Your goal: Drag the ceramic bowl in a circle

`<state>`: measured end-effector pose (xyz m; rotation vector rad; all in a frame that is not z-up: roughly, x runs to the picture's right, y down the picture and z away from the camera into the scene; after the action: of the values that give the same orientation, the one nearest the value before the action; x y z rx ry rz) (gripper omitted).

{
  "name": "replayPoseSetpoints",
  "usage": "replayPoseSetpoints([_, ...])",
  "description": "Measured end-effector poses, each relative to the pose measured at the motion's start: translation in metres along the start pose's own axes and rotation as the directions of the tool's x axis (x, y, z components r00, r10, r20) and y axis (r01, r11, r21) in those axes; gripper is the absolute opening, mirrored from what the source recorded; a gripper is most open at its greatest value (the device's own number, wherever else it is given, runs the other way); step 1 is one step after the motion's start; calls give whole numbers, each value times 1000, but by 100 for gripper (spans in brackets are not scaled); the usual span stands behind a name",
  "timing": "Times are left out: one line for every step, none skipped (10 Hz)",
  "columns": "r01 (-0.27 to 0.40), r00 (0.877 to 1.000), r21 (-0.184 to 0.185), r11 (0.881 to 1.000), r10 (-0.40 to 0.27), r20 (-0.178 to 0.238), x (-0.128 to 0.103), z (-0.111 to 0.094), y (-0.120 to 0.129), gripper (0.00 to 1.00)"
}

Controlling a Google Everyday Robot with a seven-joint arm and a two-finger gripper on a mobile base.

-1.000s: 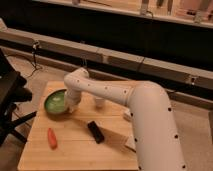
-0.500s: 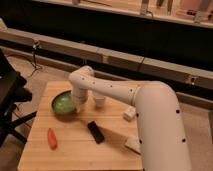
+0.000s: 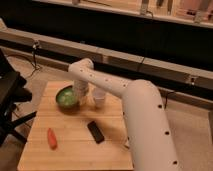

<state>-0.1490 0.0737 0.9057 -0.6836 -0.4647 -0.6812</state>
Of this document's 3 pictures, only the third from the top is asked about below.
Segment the pale translucent gripper finger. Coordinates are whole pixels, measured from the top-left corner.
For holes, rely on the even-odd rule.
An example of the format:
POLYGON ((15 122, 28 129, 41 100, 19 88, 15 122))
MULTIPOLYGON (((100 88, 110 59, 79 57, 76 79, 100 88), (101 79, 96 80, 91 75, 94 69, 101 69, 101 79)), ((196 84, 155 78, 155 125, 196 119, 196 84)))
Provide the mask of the pale translucent gripper finger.
POLYGON ((87 96, 83 96, 83 97, 79 98, 79 105, 80 106, 85 105, 86 102, 87 102, 87 96))

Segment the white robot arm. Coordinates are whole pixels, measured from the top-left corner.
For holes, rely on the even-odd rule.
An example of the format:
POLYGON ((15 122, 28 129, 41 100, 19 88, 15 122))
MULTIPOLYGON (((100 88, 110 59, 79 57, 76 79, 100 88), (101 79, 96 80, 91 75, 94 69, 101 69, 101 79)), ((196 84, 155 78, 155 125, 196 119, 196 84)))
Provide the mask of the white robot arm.
POLYGON ((95 71, 88 58, 70 64, 68 72, 80 97, 91 83, 121 99, 134 171, 182 171, 161 94, 152 82, 95 71))

